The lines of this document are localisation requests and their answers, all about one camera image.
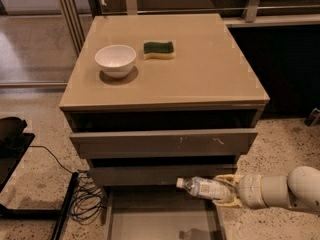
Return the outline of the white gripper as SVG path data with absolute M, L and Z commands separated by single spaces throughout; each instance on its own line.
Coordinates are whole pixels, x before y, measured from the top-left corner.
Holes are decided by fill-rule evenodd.
M 250 209 L 266 208 L 262 197 L 261 175 L 247 174 L 243 177 L 235 174 L 216 175 L 214 180 L 223 183 L 229 187 L 238 187 L 238 197 L 230 200 L 213 200 L 218 207 L 242 208 L 243 205 Z

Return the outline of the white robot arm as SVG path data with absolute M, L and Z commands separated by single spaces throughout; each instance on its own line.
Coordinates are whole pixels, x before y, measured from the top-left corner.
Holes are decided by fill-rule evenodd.
M 226 174 L 216 179 L 234 187 L 231 199 L 214 201 L 218 207 L 320 214 L 320 171 L 313 167 L 298 166 L 288 175 Z

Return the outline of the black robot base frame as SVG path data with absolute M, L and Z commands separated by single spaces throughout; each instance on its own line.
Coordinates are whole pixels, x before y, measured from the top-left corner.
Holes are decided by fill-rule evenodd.
M 18 117 L 0 119 L 0 192 L 6 186 L 24 154 L 31 146 L 35 135 L 25 133 L 25 120 Z M 0 204 L 0 218 L 12 220 L 54 220 L 56 222 L 50 240 L 60 240 L 64 222 L 77 187 L 77 172 L 71 173 L 70 182 L 59 210 L 9 209 Z

